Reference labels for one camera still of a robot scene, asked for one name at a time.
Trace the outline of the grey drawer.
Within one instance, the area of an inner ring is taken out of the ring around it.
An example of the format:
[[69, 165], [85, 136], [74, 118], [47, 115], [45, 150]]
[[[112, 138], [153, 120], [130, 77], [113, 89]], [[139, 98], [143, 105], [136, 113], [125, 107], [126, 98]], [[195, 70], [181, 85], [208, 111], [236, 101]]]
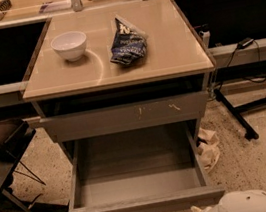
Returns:
[[217, 203], [185, 123], [78, 140], [66, 212], [175, 212]]
[[120, 133], [126, 130], [201, 118], [207, 92], [195, 92], [52, 117], [41, 126], [54, 142]]

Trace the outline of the grey top drawer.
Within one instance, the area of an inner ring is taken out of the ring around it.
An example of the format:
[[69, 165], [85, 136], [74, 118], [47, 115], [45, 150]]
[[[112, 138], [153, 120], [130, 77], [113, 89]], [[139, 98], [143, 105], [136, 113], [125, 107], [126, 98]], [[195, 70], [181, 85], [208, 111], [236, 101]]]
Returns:
[[207, 92], [195, 92], [52, 117], [41, 126], [54, 142], [120, 133], [126, 130], [201, 118]]

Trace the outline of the grey drawer cabinet with top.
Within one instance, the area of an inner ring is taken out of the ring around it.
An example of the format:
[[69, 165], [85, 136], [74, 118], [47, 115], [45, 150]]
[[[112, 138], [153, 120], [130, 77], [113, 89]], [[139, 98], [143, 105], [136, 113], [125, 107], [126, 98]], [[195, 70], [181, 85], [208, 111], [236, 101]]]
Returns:
[[214, 60], [172, 0], [51, 20], [24, 99], [67, 157], [84, 138], [184, 123], [199, 130]]

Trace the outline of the blue crumpled chip bag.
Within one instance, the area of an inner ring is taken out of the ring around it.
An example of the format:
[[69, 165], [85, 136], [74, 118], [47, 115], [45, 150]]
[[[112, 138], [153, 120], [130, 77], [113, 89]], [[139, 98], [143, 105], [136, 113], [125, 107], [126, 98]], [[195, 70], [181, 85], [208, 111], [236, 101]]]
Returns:
[[116, 33], [111, 47], [110, 62], [131, 65], [147, 54], [148, 35], [123, 17], [115, 17]]

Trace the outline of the white ceramic bowl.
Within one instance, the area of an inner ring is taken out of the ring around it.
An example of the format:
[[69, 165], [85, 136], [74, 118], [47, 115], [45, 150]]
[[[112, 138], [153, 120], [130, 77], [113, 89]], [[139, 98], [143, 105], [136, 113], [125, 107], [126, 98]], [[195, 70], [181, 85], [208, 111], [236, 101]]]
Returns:
[[87, 36], [82, 31], [69, 31], [58, 35], [51, 41], [51, 48], [63, 60], [77, 61], [87, 48]]

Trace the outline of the crumpled white cloth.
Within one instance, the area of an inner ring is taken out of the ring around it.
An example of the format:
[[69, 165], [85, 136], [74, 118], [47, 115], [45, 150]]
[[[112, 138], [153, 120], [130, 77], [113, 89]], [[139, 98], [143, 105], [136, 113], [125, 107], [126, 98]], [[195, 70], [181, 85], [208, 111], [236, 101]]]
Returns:
[[200, 128], [196, 146], [204, 170], [207, 172], [212, 171], [220, 158], [219, 138], [217, 132]]

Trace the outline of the black metal floor stand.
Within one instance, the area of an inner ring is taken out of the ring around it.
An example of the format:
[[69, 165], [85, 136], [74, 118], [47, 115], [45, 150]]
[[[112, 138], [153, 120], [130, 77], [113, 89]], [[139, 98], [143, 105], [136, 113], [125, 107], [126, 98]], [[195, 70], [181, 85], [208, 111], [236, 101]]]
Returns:
[[256, 101], [251, 101], [251, 103], [245, 103], [243, 105], [239, 105], [234, 107], [230, 101], [227, 100], [225, 95], [222, 94], [220, 89], [214, 90], [216, 100], [223, 103], [223, 105], [229, 110], [229, 112], [237, 119], [238, 123], [243, 126], [246, 133], [244, 134], [247, 140], [258, 139], [259, 135], [257, 132], [251, 127], [250, 124], [243, 118], [243, 114], [246, 112], [252, 112], [254, 110], [258, 110], [259, 108], [266, 107], [266, 97], [263, 99], [257, 99]]

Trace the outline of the black power adapter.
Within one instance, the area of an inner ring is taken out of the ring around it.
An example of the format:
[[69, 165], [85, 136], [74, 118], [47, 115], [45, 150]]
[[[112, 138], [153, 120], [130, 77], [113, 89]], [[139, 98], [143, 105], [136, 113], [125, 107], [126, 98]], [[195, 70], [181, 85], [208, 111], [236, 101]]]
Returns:
[[250, 46], [252, 44], [252, 42], [254, 41], [254, 39], [246, 37], [245, 39], [243, 39], [242, 41], [240, 41], [236, 46], [237, 49], [245, 49], [246, 47]]

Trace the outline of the black side table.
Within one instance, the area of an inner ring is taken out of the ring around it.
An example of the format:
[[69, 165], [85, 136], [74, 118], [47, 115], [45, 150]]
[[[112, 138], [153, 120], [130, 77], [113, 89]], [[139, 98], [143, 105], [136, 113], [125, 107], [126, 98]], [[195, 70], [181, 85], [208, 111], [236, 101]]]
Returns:
[[10, 178], [13, 176], [14, 170], [19, 165], [20, 160], [35, 135], [34, 129], [29, 129], [23, 139], [18, 144], [19, 153], [11, 162], [0, 161], [0, 212], [66, 212], [67, 205], [28, 202], [20, 200], [13, 193], [8, 191], [10, 186]]

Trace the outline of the black spring tool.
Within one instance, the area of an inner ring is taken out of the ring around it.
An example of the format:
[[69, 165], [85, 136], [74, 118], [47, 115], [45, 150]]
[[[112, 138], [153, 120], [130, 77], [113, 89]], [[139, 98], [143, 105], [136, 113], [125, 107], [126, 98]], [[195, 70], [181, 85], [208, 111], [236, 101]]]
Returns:
[[10, 0], [1, 0], [0, 1], [0, 21], [4, 18], [5, 14], [12, 7]]

